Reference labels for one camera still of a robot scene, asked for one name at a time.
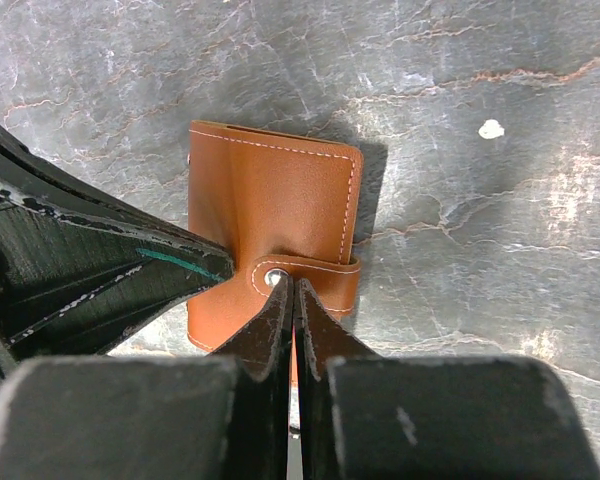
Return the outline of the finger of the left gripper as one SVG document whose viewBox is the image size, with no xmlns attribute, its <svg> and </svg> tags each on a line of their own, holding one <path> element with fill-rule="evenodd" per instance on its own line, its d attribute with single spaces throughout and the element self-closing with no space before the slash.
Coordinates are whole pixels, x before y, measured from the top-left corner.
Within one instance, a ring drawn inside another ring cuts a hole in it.
<svg viewBox="0 0 600 480">
<path fill-rule="evenodd" d="M 78 180 L 0 125 L 0 373 L 106 353 L 232 273 L 221 246 Z"/>
</svg>

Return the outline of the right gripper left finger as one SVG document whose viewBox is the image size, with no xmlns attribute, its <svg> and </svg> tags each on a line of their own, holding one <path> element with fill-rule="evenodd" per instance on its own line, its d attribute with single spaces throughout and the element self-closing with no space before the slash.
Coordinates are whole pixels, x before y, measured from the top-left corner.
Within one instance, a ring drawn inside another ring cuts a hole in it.
<svg viewBox="0 0 600 480">
<path fill-rule="evenodd" d="M 41 357 L 0 387 L 0 479 L 282 479 L 293 282 L 204 357 Z"/>
</svg>

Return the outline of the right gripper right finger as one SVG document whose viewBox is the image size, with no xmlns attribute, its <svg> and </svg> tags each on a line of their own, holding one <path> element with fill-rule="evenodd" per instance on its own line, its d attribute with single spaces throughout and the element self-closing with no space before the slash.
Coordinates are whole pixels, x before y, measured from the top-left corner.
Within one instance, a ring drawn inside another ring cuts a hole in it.
<svg viewBox="0 0 600 480">
<path fill-rule="evenodd" d="M 383 357 L 294 293 L 308 479 L 598 479 L 554 371 L 526 356 Z"/>
</svg>

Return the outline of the brown leather card holder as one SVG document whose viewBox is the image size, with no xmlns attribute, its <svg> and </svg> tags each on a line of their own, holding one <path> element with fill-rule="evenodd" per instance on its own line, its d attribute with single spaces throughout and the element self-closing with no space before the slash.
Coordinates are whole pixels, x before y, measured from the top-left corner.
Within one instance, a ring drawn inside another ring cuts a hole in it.
<svg viewBox="0 0 600 480">
<path fill-rule="evenodd" d="M 188 301 L 188 337 L 211 352 L 264 306 L 275 277 L 310 281 L 334 318 L 351 314 L 361 151 L 208 121 L 190 125 L 188 228 L 224 247 L 228 280 Z"/>
</svg>

